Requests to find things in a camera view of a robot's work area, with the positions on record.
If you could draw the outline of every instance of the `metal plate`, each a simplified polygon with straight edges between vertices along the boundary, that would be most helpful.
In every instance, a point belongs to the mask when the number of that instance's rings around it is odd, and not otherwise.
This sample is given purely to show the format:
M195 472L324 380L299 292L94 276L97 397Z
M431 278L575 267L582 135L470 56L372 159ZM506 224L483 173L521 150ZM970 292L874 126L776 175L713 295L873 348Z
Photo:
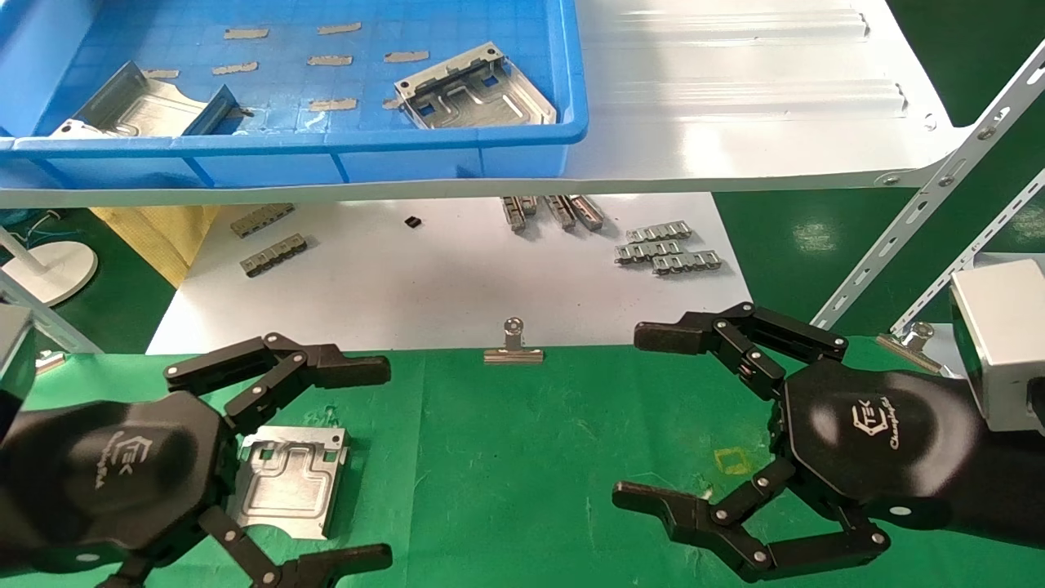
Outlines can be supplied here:
M51 137L206 135L235 104L226 86L210 101L200 102L185 97L173 84L146 77L134 62L127 62Z
M324 540L331 498L348 457L345 429L259 427L243 439L229 516L239 526L268 524L294 539Z
M395 88L422 128L556 121L552 102L493 43L404 77Z

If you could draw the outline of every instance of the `metal bracket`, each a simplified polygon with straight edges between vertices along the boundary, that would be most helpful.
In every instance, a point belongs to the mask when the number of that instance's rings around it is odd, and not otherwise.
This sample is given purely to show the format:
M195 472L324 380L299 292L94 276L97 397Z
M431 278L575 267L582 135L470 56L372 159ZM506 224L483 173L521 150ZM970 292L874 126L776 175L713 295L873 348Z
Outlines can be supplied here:
M1045 41L1035 49L1023 66L991 102L966 140L939 166L932 179L914 194L893 218L885 232L870 246L860 262L838 286L811 322L830 329L860 298L886 264L903 249L954 188L969 174L1008 127L1045 90Z
M348 456L345 429L259 427L228 513L242 527L268 524L293 539L327 539L332 497Z
M1026 206L1026 204L1030 202L1030 199L1037 195L1043 187L1045 187L1045 169L1039 171L1038 174L1035 175L1034 179L1030 180L1030 182L1027 183L1027 185L1021 189L1018 194L1016 194L1016 197L1006 204L1001 212L998 213L998 215L995 216L994 219L991 220L991 222L982 231L980 231L978 235L976 235L976 238L974 238L973 241L970 242L969 245L966 246L953 261L951 261L951 264L947 265L947 268L944 269L944 273L939 274L936 280L932 282L932 285L923 291L922 296L918 298L914 304L911 305L911 307L907 309L907 311L905 311L895 324L892 324L892 327L889 328L889 332L893 335L900 336L907 329L907 326L914 321L914 317L922 312L922 309L924 309L926 305L936 298L936 293L939 293L943 288L947 287L947 284L951 281L951 274L969 268L972 265L973 258L976 256L976 253L979 252L979 250L982 249L983 245L985 245L991 238L997 234L999 230L1001 230L1002 227L1012 220L1013 217L1016 216L1016 213L1019 212L1021 208Z
M422 128L552 124L558 115L493 43L404 77L395 90Z
M145 77L134 62L127 62L51 137L206 135L234 105L236 99L227 86L209 101L200 102L187 98L173 84Z

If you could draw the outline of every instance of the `green table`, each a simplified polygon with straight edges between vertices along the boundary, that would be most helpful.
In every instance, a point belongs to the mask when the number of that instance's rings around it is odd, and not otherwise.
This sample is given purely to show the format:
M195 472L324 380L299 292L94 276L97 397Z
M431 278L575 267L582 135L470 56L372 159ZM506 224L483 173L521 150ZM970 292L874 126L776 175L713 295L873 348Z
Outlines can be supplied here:
M280 563L333 546L387 542L395 564L339 586L577 587L742 586L715 557L669 543L653 517L610 503L616 481L675 488L713 500L765 465L768 405L709 357L630 348L548 351L542 367L484 367L478 351L393 352L392 383L310 391L272 424L342 426L351 471L338 491L329 542L294 541L269 527L250 535ZM73 357L41 376L26 408L164 394L176 358ZM906 369L870 339L847 363ZM235 394L223 391L215 406ZM946 532L884 525L892 548L868 567L773 586L1040 585L1045 552ZM837 527L793 495L749 524L763 539ZM13 578L0 586L94 586L111 568ZM206 540L150 588L247 586Z

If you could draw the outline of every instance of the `green floor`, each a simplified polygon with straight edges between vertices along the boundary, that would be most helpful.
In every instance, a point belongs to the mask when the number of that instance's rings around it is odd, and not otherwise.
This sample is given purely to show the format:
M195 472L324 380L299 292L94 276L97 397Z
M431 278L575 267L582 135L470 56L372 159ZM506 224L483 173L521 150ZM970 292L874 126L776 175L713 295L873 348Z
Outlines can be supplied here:
M1045 37L1042 0L888 0L956 124L972 123ZM1023 115L837 326L886 330L957 253L1045 165L1045 99ZM849 274L910 189L717 193L756 302L809 320ZM104 225L77 215L101 258L94 282L59 312L109 352L142 352L172 288ZM1045 197L991 243L1045 251ZM98 309L109 312L98 312ZM936 305L926 314L944 319Z
M698 588L744 586L716 558L669 543L653 517L616 509L614 483L720 499L769 456L769 406L710 357L630 348L548 351L540 367L483 366L478 350L392 352L392 382L311 391L273 424L343 426L352 457L338 491L331 541L250 535L276 560L389 543L394 566L341 588ZM172 358L79 356L43 375L27 408L98 399L146 401L166 390ZM868 338L846 363L906 369ZM212 395L220 406L232 393ZM768 540L837 531L790 494L748 530ZM869 567L783 580L773 587L1035 586L1045 552L948 532L883 523L892 547ZM79 575L13 578L0 586L94 586L112 566ZM246 586L206 540L148 586Z

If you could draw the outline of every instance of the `robotic hand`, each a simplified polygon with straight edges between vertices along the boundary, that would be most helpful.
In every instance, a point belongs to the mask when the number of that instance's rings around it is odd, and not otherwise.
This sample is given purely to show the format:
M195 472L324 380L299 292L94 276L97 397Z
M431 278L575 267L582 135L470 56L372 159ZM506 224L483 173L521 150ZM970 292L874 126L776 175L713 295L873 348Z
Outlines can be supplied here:
M0 307L0 319L10 309ZM15 400L8 403L14 411L3 407L9 430L0 431L6 433L0 445L0 574L122 562L99 588L139 587L154 567L169 565L208 535L255 587L325 588L392 565L391 548L377 544L278 566L225 514L238 467L236 436L255 432L312 385L388 382L387 359L347 359L334 346L299 346L273 333L164 374L170 394L154 402L27 413L17 409L18 395L24 399L21 391L28 389L4 380L3 396ZM225 416L200 400L257 376L226 404Z
M809 366L789 377L756 344ZM751 304L640 324L634 345L710 353L772 403L773 462L721 502L627 481L612 495L747 582L872 562L889 537L870 519L1045 548L1045 437L990 430L965 380L846 368L845 339ZM841 530L770 544L751 537L744 522L785 489Z

